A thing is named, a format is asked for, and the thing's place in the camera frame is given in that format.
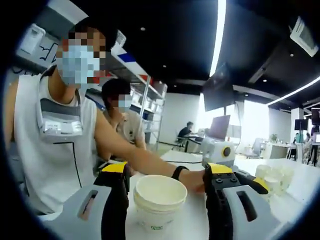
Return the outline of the person's left hand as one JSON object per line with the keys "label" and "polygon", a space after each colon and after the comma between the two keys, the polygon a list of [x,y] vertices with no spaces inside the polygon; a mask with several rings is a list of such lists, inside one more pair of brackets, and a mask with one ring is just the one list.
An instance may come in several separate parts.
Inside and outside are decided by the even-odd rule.
{"label": "person's left hand", "polygon": [[192,191],[195,193],[204,193],[204,173],[204,170],[190,171],[183,169],[179,174],[179,181],[187,188],[188,191]]}

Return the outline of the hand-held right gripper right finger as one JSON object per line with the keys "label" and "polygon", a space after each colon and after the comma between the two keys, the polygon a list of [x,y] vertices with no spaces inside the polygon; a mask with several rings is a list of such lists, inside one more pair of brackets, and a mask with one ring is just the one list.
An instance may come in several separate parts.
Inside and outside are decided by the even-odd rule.
{"label": "hand-held right gripper right finger", "polygon": [[237,172],[216,163],[204,166],[204,190],[210,240],[268,240],[281,222],[271,207],[248,185],[242,185]]}

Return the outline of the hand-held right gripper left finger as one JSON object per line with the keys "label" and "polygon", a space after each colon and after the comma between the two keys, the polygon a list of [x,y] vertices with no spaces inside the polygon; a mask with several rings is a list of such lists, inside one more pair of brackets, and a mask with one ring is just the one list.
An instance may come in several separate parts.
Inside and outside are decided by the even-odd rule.
{"label": "hand-held right gripper left finger", "polygon": [[108,163],[92,185],[63,203],[61,211],[39,219],[61,240],[124,240],[129,189],[128,164]]}

